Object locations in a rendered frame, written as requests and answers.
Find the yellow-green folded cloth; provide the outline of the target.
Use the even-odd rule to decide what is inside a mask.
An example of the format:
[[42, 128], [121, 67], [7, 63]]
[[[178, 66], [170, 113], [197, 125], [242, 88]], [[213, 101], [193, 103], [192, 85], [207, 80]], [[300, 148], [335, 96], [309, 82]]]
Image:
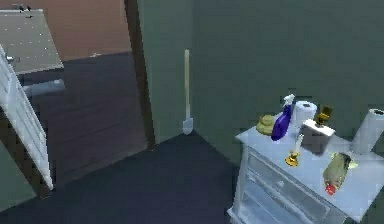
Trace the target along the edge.
[[275, 120], [272, 115], [261, 116], [256, 125], [256, 130], [263, 135], [270, 136], [273, 131], [274, 123]]

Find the purple spray bottle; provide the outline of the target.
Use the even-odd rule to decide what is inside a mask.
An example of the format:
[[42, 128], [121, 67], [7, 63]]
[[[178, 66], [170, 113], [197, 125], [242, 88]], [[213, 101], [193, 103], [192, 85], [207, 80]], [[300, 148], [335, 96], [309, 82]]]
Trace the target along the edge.
[[288, 130], [288, 127], [290, 125], [292, 109], [293, 109], [292, 104], [294, 99], [295, 99], [294, 94], [290, 94], [284, 97], [283, 112], [276, 119], [272, 129], [271, 139], [273, 141], [278, 141], [285, 136]]

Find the white toilet paper roll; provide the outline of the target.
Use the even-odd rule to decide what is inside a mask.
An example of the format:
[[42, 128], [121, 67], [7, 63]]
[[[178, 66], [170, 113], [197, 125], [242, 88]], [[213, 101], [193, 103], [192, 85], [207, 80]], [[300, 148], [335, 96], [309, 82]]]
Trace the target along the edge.
[[297, 101], [292, 113], [291, 123], [300, 128], [304, 121], [313, 119], [317, 112], [317, 106], [308, 101]]

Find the grey tissue box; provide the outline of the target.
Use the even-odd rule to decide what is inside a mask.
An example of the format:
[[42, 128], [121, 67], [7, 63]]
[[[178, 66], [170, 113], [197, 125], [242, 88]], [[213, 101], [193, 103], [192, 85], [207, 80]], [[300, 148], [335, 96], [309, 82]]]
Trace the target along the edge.
[[301, 146], [314, 155], [321, 156], [334, 133], [334, 129], [307, 119], [300, 128], [300, 134], [304, 135]]

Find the gold soap dispenser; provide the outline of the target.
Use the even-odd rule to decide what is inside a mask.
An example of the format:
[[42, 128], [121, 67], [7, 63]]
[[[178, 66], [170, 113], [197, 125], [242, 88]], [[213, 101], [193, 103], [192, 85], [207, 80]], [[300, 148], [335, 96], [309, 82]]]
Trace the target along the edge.
[[324, 126], [325, 123], [330, 119], [332, 114], [332, 108], [324, 106], [322, 110], [316, 115], [315, 123], [317, 126]]

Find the white chest of drawers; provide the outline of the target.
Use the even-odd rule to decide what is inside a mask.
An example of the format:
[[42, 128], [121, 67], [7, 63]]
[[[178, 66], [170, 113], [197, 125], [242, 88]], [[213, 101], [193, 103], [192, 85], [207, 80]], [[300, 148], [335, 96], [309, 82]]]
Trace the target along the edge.
[[231, 224], [343, 224], [346, 218], [363, 219], [384, 187], [384, 158], [355, 155], [357, 166], [347, 172], [332, 195], [325, 191], [323, 171], [334, 153], [349, 154], [349, 142], [333, 136], [321, 156], [301, 149], [298, 165], [285, 158], [295, 146], [292, 132], [279, 141], [254, 127], [238, 134], [243, 153]]

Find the olive bottle with red cap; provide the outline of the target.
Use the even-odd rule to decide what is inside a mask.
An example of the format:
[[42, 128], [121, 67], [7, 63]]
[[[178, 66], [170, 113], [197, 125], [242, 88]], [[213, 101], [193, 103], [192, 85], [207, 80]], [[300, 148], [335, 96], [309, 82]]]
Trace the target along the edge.
[[328, 195], [334, 195], [344, 183], [348, 171], [357, 166], [358, 163], [348, 154], [333, 153], [330, 163], [323, 171], [325, 192]]

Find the grey speckled table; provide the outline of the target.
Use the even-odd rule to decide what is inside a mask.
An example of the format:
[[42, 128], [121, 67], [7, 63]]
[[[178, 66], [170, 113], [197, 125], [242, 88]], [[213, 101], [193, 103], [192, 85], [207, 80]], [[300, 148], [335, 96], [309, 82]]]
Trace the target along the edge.
[[0, 9], [0, 44], [6, 56], [20, 57], [20, 62], [10, 64], [28, 96], [65, 89], [62, 78], [38, 77], [44, 71], [64, 68], [43, 9], [23, 5]]

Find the white paper towel roll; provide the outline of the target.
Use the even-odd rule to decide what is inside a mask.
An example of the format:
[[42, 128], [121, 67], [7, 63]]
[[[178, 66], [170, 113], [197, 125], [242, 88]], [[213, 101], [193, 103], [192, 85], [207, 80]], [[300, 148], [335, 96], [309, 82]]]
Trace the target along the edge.
[[369, 109], [352, 141], [351, 150], [357, 154], [366, 154], [375, 146], [384, 132], [384, 111]]

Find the pale long-handled toilet brush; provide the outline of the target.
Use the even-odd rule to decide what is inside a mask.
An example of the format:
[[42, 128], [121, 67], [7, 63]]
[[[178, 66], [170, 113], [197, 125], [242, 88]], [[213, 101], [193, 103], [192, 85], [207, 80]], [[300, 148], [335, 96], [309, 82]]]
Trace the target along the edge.
[[189, 135], [193, 131], [193, 118], [191, 117], [190, 106], [190, 51], [184, 51], [184, 87], [185, 87], [185, 120], [182, 124], [182, 131]]

